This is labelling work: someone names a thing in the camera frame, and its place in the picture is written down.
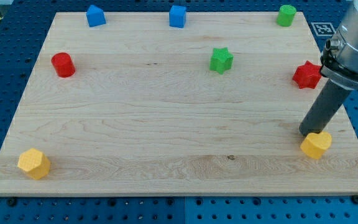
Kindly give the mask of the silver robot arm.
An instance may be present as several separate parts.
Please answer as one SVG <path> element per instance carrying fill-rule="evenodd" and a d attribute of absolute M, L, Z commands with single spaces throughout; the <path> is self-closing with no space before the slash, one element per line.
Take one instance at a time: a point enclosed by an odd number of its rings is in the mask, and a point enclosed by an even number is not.
<path fill-rule="evenodd" d="M 358 0 L 349 6 L 334 35 L 325 43 L 320 72 L 335 84 L 358 90 Z"/>

